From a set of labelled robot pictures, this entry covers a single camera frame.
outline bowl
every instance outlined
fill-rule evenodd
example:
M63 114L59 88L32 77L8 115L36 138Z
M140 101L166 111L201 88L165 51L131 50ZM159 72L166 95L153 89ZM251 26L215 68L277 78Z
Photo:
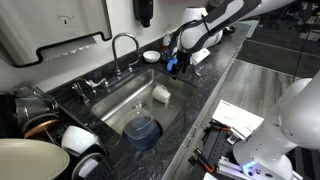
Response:
M102 160L103 155L100 153L91 153L84 156L75 166L71 179L78 180L86 178Z
M143 108L130 111L126 116L123 137L139 150L151 149L161 136L161 128L152 115Z
M90 132L76 126L69 126L62 137L61 147L78 157L91 145L97 144L98 138Z
M155 63L160 59L160 53L157 51L146 51L143 53L143 58L149 63Z

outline sink drain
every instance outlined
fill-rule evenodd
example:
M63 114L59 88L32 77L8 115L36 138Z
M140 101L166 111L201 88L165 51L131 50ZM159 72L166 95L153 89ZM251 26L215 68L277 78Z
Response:
M132 109L137 109L137 108L143 108L145 110L150 110L150 105L147 102L144 101L137 101L133 103Z

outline cup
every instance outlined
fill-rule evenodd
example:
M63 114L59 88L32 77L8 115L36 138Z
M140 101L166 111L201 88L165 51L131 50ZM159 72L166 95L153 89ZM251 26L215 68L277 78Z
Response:
M170 99L171 94L165 86L158 85L152 91L152 96L162 103L167 103Z
M93 144L98 144L95 135L79 127L69 126L63 134L61 147L78 157Z

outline faucet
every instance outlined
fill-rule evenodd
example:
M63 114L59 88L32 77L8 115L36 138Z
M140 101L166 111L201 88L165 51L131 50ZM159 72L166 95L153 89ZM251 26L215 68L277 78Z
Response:
M104 88L108 88L108 86L109 86L109 83L107 82L106 78L102 78L98 83L94 83L92 80L86 80L84 78L77 78L76 82L72 85L72 89L75 90L79 94L79 96L82 98L81 99L82 103L84 103L84 104L87 104L88 102L90 102L90 99L87 98L87 96L84 94L84 92L80 86L80 83L79 83L80 81L83 81L86 85L88 85L94 94L97 93L97 91L95 90L95 88L97 86L101 85Z
M121 75L121 70L120 70L119 64L118 64L118 57L117 57L115 44L116 44L116 40L118 38L122 37L122 36L127 36L127 37L131 38L136 43L136 52L139 53L139 51L140 51L139 42L132 34L120 33L120 34L116 35L113 38L113 40L112 40L112 51L113 51L114 62L115 62L115 71L116 71L116 75L117 75L118 79L121 79L121 76L120 76ZM129 71L130 72L132 72L132 66L136 65L139 62L139 60L140 60L140 56L138 57L138 59L135 62L129 64Z

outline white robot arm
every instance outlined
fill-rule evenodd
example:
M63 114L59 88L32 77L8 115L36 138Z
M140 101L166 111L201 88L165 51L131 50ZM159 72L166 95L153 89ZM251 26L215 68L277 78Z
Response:
M201 19L195 18L193 22L179 29L181 33L180 41L178 42L178 63L173 66L171 74L176 77L181 70L184 73L190 64L192 53L217 43L217 41L212 41L211 37L219 34L221 30L230 24L250 16L272 11L293 1L225 0L208 15L202 14Z

